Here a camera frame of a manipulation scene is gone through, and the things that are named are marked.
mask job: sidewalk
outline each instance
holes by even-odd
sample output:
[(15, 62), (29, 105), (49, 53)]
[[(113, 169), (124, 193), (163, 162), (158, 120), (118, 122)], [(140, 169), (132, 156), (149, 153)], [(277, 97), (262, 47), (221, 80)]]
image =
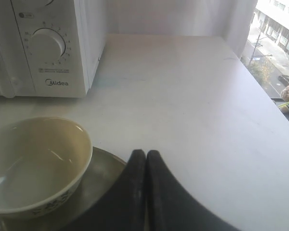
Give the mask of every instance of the sidewalk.
[[(260, 30), (253, 25), (250, 27), (250, 34), (248, 40), (251, 43), (256, 43)], [(270, 62), (284, 75), (289, 76), (289, 60), (286, 53), (266, 35), (261, 33), (259, 43), (262, 45), (257, 48), (263, 55), (271, 54), (271, 57), (267, 57)]]

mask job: building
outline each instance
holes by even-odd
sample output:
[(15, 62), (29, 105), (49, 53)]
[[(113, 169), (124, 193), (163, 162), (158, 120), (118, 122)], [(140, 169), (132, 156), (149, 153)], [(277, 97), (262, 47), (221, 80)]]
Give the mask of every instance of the building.
[(260, 22), (260, 30), (289, 58), (289, 0), (259, 0), (255, 17)]

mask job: bowl rim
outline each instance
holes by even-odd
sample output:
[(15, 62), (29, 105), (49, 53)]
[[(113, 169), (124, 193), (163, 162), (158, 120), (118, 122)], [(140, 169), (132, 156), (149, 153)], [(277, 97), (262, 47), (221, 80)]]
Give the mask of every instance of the bowl rim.
[(83, 126), (81, 126), (80, 124), (76, 123), (73, 120), (70, 119), (66, 119), (66, 118), (62, 118), (62, 117), (58, 117), (58, 116), (40, 116), (40, 117), (32, 117), (32, 118), (28, 118), (28, 119), (24, 119), (21, 121), (17, 121), (15, 122), (17, 123), (21, 123), (21, 122), (25, 122), (25, 121), (29, 121), (29, 120), (35, 120), (35, 119), (58, 119), (58, 120), (64, 120), (66, 122), (72, 123), (74, 125), (76, 125), (77, 127), (79, 127), (87, 136), (89, 143), (90, 143), (90, 152), (88, 155), (88, 158), (86, 160), (86, 164), (84, 165), (83, 169), (79, 172), (79, 174), (76, 175), (76, 177), (68, 184), (66, 185), (63, 189), (61, 189), (60, 191), (58, 191), (57, 193), (55, 193), (54, 195), (39, 201), (35, 204), (32, 205), (27, 205), (24, 207), (20, 207), (20, 208), (0, 208), (0, 214), (13, 214), (13, 213), (20, 213), (20, 212), (26, 212), (26, 211), (30, 211), (32, 209), (35, 209), (37, 207), (40, 207), (41, 205), (45, 205), (49, 202), (51, 202), (52, 200), (56, 199), (57, 197), (59, 197), (60, 195), (64, 194), (66, 191), (68, 191), (78, 180), (80, 180), (83, 176), (83, 174), (85, 173), (85, 171), (87, 170), (91, 158), (92, 158), (92, 152), (93, 152), (93, 146), (92, 146), (92, 142), (90, 139), (90, 135), (88, 134), (88, 132), (86, 131), (86, 129), (83, 128)]

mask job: white curtain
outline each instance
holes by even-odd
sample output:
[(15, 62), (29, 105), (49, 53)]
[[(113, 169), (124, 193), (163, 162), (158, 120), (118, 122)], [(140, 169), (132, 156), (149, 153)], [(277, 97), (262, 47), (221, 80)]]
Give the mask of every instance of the white curtain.
[(111, 33), (221, 36), (240, 57), (257, 0), (108, 0)]

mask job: midea logo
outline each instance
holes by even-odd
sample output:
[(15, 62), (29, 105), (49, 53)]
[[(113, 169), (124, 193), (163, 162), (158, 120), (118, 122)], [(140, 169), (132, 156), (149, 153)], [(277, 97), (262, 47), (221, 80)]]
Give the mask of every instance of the midea logo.
[(61, 81), (53, 81), (52, 79), (48, 78), (45, 80), (47, 86), (68, 86), (68, 82), (61, 82)]

